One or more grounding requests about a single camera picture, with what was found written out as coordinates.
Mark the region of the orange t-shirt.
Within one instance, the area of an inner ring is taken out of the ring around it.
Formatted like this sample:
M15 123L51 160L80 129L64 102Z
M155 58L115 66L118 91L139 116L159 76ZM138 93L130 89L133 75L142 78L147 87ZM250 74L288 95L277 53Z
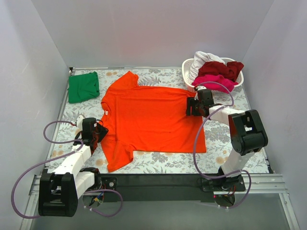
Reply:
M138 75L127 72L107 89L101 106L108 129L101 142L114 172L133 161L134 151L205 153L205 134L200 116L187 116L187 99L195 94L184 89L140 86Z

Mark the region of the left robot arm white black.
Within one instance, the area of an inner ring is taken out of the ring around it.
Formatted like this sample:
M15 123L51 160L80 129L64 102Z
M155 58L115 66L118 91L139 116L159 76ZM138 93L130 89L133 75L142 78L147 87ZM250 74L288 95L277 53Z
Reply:
M80 132L73 142L73 154L66 157L51 173L43 173L40 178L40 216L72 217L84 192L96 192L102 186L99 170L94 167L85 168L84 164L93 155L108 129L97 119L82 115L77 118L76 126Z

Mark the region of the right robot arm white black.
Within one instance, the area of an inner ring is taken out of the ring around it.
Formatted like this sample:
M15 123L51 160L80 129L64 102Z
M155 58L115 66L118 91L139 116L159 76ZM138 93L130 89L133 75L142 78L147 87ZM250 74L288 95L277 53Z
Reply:
M240 176L248 160L268 144L268 137L257 110L236 110L231 105L214 103L209 89L197 90L197 98L187 98L187 116L202 116L201 124L193 146L193 161L197 172L207 180L217 180L222 190L230 189L234 178ZM229 126L232 150L226 162L214 176L203 174L196 162L196 144L206 121L213 120Z

